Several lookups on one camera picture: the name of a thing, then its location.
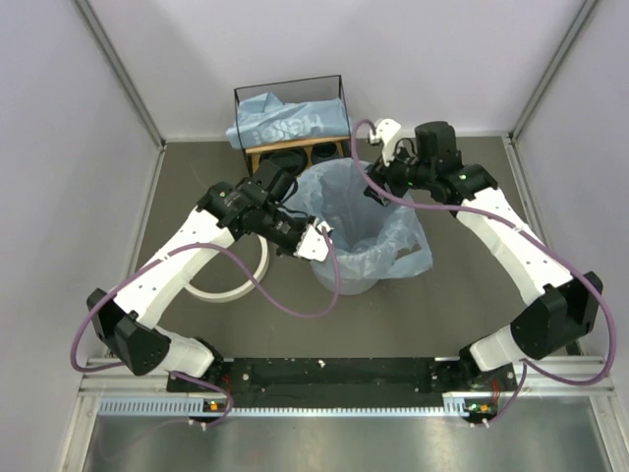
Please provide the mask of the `light blue trash bag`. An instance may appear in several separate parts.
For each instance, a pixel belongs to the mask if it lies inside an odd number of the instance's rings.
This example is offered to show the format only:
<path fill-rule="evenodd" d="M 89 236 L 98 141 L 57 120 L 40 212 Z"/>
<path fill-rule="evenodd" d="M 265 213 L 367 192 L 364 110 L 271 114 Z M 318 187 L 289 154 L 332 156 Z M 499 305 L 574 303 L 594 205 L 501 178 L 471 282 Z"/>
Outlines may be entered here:
<path fill-rule="evenodd" d="M 226 137 L 233 148 L 241 149 L 349 133 L 340 98 L 284 103 L 274 93 L 266 92 L 240 103 Z"/>
<path fill-rule="evenodd" d="M 332 227 L 339 268 L 350 278 L 409 278 L 432 267 L 432 254 L 415 211 L 380 206 L 364 195 L 367 186 L 350 158 L 315 165 L 297 179 L 287 207 Z"/>

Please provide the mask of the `white grey trash bin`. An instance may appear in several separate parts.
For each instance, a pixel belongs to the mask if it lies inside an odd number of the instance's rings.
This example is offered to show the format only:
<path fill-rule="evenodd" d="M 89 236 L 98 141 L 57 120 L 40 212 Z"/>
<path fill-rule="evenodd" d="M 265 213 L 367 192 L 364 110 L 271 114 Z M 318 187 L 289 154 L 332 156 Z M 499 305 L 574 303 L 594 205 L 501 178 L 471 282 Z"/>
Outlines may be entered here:
<path fill-rule="evenodd" d="M 317 281 L 327 290 L 334 292 L 336 288 L 335 272 L 332 260 L 324 263 L 311 262 L 311 269 Z M 344 275 L 344 268 L 340 267 L 339 294 L 354 296 L 367 292 L 377 284 L 377 279 L 350 278 Z"/>

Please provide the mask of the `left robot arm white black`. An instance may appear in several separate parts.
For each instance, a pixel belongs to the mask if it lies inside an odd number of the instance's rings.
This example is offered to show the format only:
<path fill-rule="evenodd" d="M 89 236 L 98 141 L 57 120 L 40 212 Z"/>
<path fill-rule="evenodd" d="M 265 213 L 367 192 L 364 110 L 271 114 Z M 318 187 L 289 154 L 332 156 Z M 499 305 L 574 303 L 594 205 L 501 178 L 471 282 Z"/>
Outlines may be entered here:
<path fill-rule="evenodd" d="M 136 376 L 179 371 L 199 388 L 222 381 L 218 356 L 200 341 L 166 331 L 158 323 L 174 298 L 222 248 L 256 234 L 280 253 L 324 261 L 328 247 L 324 223 L 314 216 L 294 216 L 282 206 L 294 177 L 272 162 L 262 163 L 236 185 L 211 186 L 181 228 L 145 265 L 145 272 L 108 299 L 102 289 L 87 298 L 95 310 L 96 336 Z"/>

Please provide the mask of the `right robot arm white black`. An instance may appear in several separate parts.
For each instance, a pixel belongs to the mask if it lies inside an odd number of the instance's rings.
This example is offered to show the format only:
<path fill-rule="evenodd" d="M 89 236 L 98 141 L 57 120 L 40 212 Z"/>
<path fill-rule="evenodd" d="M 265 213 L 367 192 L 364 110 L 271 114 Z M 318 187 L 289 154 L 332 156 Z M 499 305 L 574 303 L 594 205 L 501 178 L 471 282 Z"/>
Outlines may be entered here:
<path fill-rule="evenodd" d="M 362 172 L 366 196 L 384 206 L 407 207 L 408 191 L 429 192 L 433 202 L 428 208 L 450 212 L 471 230 L 506 270 L 526 305 L 510 324 L 461 350 L 461 382 L 479 389 L 508 364 L 535 367 L 589 334 L 597 314 L 607 322 L 608 355 L 601 372 L 588 383 L 604 378 L 615 359 L 616 335 L 600 279 L 593 272 L 580 272 L 548 248 L 483 166 L 464 164 L 454 128 L 444 121 L 420 125 L 405 147 L 401 126 L 392 119 L 358 124 L 368 126 L 370 144 L 381 148 L 379 158 Z"/>

